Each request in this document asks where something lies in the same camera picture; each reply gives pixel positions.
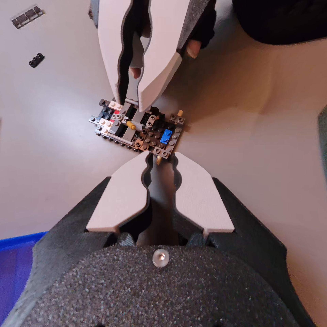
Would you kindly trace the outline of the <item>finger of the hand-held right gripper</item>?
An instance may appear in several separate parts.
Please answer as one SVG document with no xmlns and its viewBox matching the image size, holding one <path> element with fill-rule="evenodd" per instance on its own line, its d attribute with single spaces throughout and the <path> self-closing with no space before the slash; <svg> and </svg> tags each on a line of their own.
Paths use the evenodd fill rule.
<svg viewBox="0 0 327 327">
<path fill-rule="evenodd" d="M 189 0 L 152 0 L 149 4 L 151 35 L 143 56 L 138 83 L 139 111 L 144 112 L 162 95 L 182 57 L 177 52 Z"/>
<path fill-rule="evenodd" d="M 107 77 L 115 100 L 120 105 L 125 96 L 119 91 L 119 61 L 123 51 L 122 27 L 132 6 L 131 0 L 100 0 L 98 39 Z"/>
</svg>

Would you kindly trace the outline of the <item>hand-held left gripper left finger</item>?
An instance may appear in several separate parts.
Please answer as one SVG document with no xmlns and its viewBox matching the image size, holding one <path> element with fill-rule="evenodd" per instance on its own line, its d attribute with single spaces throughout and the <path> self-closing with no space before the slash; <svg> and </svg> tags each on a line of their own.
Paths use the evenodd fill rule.
<svg viewBox="0 0 327 327">
<path fill-rule="evenodd" d="M 110 178 L 88 224 L 88 231 L 118 232 L 140 214 L 150 201 L 152 154 L 142 152 L 117 169 Z"/>
</svg>

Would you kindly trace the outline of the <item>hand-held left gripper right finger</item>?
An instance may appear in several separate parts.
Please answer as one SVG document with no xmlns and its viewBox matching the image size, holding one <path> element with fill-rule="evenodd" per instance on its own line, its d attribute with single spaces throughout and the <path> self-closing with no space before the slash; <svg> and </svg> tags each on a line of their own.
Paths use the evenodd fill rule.
<svg viewBox="0 0 327 327">
<path fill-rule="evenodd" d="M 183 238 L 200 233 L 233 232 L 235 227 L 211 175 L 180 152 L 173 161 L 173 228 Z"/>
</svg>

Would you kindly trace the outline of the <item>lego car model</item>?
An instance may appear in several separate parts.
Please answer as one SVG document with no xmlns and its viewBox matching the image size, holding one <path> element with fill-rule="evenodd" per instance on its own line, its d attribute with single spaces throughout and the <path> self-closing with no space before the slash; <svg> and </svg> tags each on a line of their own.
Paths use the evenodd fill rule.
<svg viewBox="0 0 327 327">
<path fill-rule="evenodd" d="M 96 135 L 135 152 L 148 150 L 157 164 L 174 152 L 185 122 L 182 110 L 166 118 L 156 107 L 140 112 L 138 101 L 128 98 L 124 105 L 115 99 L 101 99 L 99 105 L 99 115 L 89 118 Z"/>
</svg>

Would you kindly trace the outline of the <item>blue plastic bin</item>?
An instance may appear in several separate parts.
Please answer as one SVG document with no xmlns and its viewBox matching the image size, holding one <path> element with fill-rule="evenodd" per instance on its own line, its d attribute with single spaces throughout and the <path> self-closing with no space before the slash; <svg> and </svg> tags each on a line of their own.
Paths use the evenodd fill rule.
<svg viewBox="0 0 327 327">
<path fill-rule="evenodd" d="M 29 278 L 32 248 L 46 232 L 0 240 L 0 324 L 14 307 Z"/>
</svg>

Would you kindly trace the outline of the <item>small black lego beam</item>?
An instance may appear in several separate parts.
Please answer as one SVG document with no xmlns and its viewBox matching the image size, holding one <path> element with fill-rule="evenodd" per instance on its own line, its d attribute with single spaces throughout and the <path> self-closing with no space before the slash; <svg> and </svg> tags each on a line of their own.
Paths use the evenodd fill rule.
<svg viewBox="0 0 327 327">
<path fill-rule="evenodd" d="M 44 55 L 42 53 L 38 53 L 31 61 L 29 61 L 29 65 L 32 68 L 36 68 L 44 59 Z"/>
</svg>

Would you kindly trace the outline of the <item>black rough rounded object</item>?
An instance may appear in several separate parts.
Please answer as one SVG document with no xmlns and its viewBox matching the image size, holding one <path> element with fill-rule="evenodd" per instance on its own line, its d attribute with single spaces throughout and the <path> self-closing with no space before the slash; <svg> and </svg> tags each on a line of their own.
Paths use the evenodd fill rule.
<svg viewBox="0 0 327 327">
<path fill-rule="evenodd" d="M 254 40 L 282 45 L 327 36 L 326 0 L 233 0 L 243 30 Z"/>
</svg>

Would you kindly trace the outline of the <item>small flat black piece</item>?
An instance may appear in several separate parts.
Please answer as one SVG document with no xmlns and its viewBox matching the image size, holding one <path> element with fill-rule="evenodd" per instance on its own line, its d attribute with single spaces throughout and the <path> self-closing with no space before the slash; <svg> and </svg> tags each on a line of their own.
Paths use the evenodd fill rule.
<svg viewBox="0 0 327 327">
<path fill-rule="evenodd" d="M 27 10 L 20 12 L 19 14 L 10 18 L 12 24 L 17 28 L 21 29 L 30 22 L 36 20 L 39 17 L 45 15 L 45 11 L 41 9 L 37 4 L 29 6 Z"/>
</svg>

